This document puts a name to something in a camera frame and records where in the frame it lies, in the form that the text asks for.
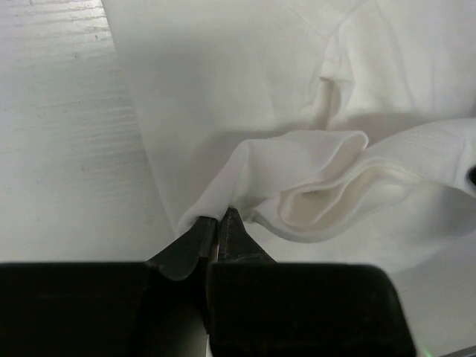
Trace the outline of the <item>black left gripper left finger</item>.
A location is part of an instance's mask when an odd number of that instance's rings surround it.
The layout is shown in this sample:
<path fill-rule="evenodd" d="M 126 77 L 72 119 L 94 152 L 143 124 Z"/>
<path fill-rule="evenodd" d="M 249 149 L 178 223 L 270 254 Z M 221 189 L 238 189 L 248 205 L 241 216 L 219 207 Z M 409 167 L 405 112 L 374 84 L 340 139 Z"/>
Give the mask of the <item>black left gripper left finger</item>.
<path fill-rule="evenodd" d="M 205 281 L 216 220 L 192 228 L 151 258 L 143 299 L 144 356 L 205 356 Z"/>

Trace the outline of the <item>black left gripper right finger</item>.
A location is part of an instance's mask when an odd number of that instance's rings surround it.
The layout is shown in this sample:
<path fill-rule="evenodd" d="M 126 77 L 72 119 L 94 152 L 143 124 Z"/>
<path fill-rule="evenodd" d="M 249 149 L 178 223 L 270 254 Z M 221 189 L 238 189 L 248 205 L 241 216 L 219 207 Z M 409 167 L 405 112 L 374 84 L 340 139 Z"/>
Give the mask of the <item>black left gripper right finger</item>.
<path fill-rule="evenodd" d="M 235 209 L 219 223 L 216 250 L 208 273 L 213 355 L 296 356 L 297 265 L 267 255 Z"/>

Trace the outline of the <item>white t shirt robot print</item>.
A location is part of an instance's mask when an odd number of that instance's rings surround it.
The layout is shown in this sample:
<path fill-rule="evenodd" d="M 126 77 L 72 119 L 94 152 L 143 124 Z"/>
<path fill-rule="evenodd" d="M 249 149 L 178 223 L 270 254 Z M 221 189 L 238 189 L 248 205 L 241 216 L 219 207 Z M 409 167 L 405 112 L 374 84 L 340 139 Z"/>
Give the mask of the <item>white t shirt robot print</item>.
<path fill-rule="evenodd" d="M 473 1 L 105 1 L 176 236 L 414 266 L 475 236 Z"/>

